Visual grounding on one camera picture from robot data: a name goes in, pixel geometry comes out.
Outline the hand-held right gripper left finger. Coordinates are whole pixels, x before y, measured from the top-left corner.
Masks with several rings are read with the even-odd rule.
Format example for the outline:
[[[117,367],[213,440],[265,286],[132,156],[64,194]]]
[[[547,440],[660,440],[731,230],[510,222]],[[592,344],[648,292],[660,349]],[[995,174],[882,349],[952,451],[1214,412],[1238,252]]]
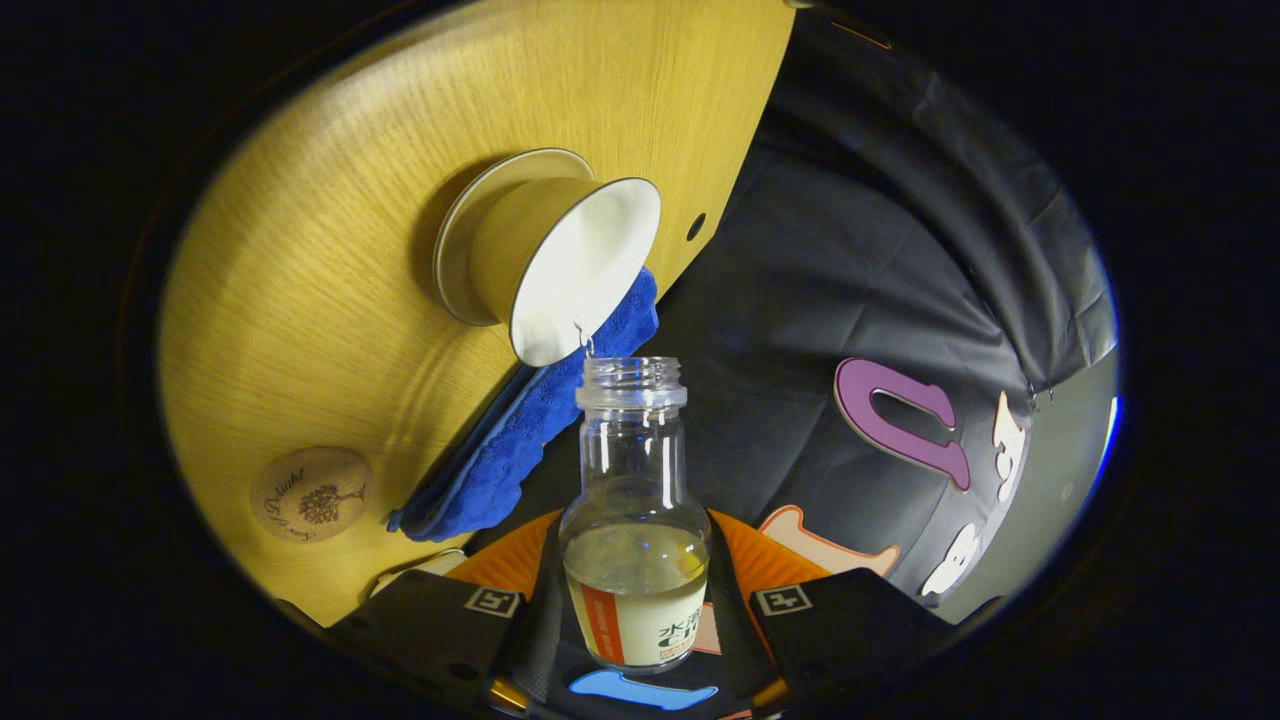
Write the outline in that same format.
[[[445,575],[401,573],[326,630],[342,650],[471,716],[586,716],[567,674],[567,615],[547,512]]]

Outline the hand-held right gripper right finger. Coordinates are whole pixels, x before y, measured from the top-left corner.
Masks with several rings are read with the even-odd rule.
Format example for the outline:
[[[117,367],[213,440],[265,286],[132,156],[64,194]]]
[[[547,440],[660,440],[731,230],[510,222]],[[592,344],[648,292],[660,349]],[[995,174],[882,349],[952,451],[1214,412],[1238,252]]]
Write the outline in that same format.
[[[754,714],[845,714],[905,685],[910,673],[956,643],[956,626],[870,569],[831,574],[723,512],[748,657],[765,674],[749,684]]]

